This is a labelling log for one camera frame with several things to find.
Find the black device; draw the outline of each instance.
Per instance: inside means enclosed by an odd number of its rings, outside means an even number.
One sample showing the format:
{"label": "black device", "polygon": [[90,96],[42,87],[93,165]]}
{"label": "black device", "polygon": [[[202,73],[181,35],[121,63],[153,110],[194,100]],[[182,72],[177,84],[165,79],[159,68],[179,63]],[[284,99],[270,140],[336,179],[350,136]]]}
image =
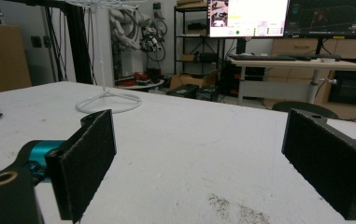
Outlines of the black device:
{"label": "black device", "polygon": [[315,53],[325,38],[356,38],[356,0],[291,0],[284,36],[317,38]]}
{"label": "black device", "polygon": [[356,140],[326,121],[318,114],[291,110],[282,153],[336,212],[356,220]]}
{"label": "black device", "polygon": [[212,52],[199,53],[197,60],[201,63],[216,63],[219,60],[219,55]]}
{"label": "black device", "polygon": [[34,187],[50,179],[62,220],[77,223],[100,186],[116,143],[111,110],[81,120],[65,141],[35,140],[0,171],[0,223],[42,224]]}
{"label": "black device", "polygon": [[158,83],[161,78],[161,69],[160,68],[148,68],[148,76],[152,83]]}
{"label": "black device", "polygon": [[203,86],[197,91],[195,98],[197,100],[218,102],[219,89],[213,86]]}
{"label": "black device", "polygon": [[195,99],[196,92],[198,89],[198,85],[184,84],[171,91],[168,91],[166,94],[171,96]]}

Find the computer monitor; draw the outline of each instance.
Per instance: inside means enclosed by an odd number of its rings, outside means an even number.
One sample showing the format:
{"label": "computer monitor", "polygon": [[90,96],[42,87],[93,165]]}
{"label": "computer monitor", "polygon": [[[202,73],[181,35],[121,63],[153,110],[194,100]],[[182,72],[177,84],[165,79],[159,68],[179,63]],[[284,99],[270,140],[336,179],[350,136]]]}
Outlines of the computer monitor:
{"label": "computer monitor", "polygon": [[208,0],[210,37],[283,37],[289,0]]}
{"label": "computer monitor", "polygon": [[291,0],[284,36],[356,38],[356,0]]}

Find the white desk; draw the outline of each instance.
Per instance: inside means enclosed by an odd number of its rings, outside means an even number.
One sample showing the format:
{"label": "white desk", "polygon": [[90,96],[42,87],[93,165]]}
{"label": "white desk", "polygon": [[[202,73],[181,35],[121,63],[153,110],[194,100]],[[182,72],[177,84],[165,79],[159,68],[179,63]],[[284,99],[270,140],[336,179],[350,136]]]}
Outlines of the white desk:
{"label": "white desk", "polygon": [[[356,63],[349,62],[302,62],[302,61],[235,61],[233,64],[242,66],[239,80],[238,105],[242,105],[243,96],[279,98],[306,101],[313,104],[318,89],[320,70],[343,70],[356,71]],[[309,84],[282,83],[282,82],[259,82],[245,80],[246,67],[273,67],[273,68],[296,68],[313,69],[312,81]]]}
{"label": "white desk", "polygon": [[[101,90],[61,82],[1,92],[0,170],[28,141],[70,137],[85,116],[75,103]],[[286,113],[135,94],[142,106],[113,116],[117,155],[81,223],[356,224],[281,153]],[[36,195],[46,223],[64,223],[51,184]]]}

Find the white table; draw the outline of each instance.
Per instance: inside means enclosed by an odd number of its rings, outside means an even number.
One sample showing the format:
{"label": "white table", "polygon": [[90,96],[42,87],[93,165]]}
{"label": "white table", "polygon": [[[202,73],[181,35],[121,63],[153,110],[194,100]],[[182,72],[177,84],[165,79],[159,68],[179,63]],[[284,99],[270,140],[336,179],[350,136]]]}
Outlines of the white table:
{"label": "white table", "polygon": [[[242,66],[241,78],[239,80],[238,105],[242,105],[242,97],[263,97],[279,98],[305,101],[313,104],[318,90],[320,70],[342,70],[356,71],[356,63],[333,62],[322,63],[319,61],[236,61],[232,63]],[[308,84],[266,82],[266,81],[247,81],[245,80],[246,67],[267,67],[267,68],[296,68],[313,69],[312,81]]]}
{"label": "white table", "polygon": [[[0,170],[31,140],[70,137],[85,116],[75,103],[101,90],[61,82],[1,92]],[[113,116],[117,155],[81,223],[356,223],[281,153],[286,113],[134,94],[143,104]],[[355,125],[335,123],[356,135]],[[66,222],[51,184],[36,195],[46,223]]]}

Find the floor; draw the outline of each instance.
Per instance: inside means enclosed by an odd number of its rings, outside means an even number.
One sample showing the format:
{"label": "floor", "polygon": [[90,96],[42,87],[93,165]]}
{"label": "floor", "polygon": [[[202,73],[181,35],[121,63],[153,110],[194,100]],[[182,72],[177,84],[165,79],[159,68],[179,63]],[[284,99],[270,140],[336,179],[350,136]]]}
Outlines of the floor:
{"label": "floor", "polygon": [[[228,105],[236,105],[237,104],[237,98],[236,97],[221,95],[219,98],[220,98],[219,101],[222,104],[228,104]],[[242,105],[243,106],[248,106],[248,107],[260,108],[260,109],[268,109],[263,104],[263,101],[260,98],[243,99]]]}
{"label": "floor", "polygon": [[[169,89],[163,88],[163,89],[157,89],[157,90],[150,90],[149,92],[158,93],[158,94],[166,94],[167,91],[169,91]],[[237,105],[237,97],[219,95],[219,103],[227,104],[227,105]],[[243,99],[242,105],[248,106],[248,107],[260,108],[260,109],[270,109],[270,108],[267,108],[263,104],[263,99],[261,99],[261,98]]]}

